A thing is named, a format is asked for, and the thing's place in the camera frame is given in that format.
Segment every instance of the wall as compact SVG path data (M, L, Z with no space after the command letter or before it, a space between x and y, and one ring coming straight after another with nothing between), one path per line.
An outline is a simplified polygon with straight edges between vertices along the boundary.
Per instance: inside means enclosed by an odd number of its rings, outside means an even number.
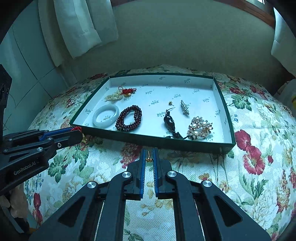
M101 72L159 64L235 75L281 85L285 72L271 56L274 29L211 0L139 0L113 8L119 39L74 60L77 80Z
M48 53L37 1L9 29L0 45L0 63L12 77L3 120L6 135L27 130L49 99L67 88Z

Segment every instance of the red string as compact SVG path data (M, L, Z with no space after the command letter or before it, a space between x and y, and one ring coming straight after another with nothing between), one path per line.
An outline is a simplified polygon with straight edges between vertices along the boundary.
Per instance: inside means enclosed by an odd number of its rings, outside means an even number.
M80 132L82 132L82 128L80 126L75 126L71 129L71 131L75 131L75 130L79 130Z
M122 88L122 86L119 86L118 89L122 90L121 95L133 93L133 92L135 92L137 90L136 88L124 89L124 88Z

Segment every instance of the silver screw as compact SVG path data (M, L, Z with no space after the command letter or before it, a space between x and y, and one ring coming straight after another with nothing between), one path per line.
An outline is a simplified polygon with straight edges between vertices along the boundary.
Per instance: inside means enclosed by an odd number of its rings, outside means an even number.
M89 182L89 183L87 184L87 187L88 187L88 188L94 188L94 187L96 187L96 183L95 183L95 182Z
M169 171L169 172L168 172L168 176L169 176L169 177L175 177L176 175L177 175L177 173L174 172L174 171Z
M202 184L203 184L205 187L209 188L209 187L212 185L212 182L209 181L209 180L205 180L205 181L202 182Z
M131 176L131 173L130 173L130 172L124 172L124 173L122 174L122 176L123 176L124 178L128 178L128 177Z

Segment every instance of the floral tablecloth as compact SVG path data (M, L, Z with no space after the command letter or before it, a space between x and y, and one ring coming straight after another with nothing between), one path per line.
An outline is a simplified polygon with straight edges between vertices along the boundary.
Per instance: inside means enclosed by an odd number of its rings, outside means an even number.
M276 240L296 214L296 121L290 110L262 86L225 74L167 65L114 74L155 72L215 76L237 145L225 156L159 150L160 158L192 181L211 180ZM30 129L68 127L107 76L97 74L51 99ZM141 148L88 136L79 145L58 151L46 171L25 182L31 213L42 224L88 181L107 182L126 170ZM124 241L176 239L172 200L158 200L153 185L153 168L147 163L144 198L126 203Z

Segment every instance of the dark red beaded bracelet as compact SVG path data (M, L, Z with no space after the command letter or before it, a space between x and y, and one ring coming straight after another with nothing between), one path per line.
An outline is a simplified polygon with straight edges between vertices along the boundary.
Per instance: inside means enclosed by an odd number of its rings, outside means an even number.
M125 125L124 118L131 111L135 112L133 115L135 122L133 122L132 124L129 124L129 125ZM127 107L126 109L124 109L120 113L120 115L116 121L115 127L119 131L133 131L134 129L136 129L140 125L141 118L142 118L142 111L141 111L140 107L137 105L132 105L130 107Z

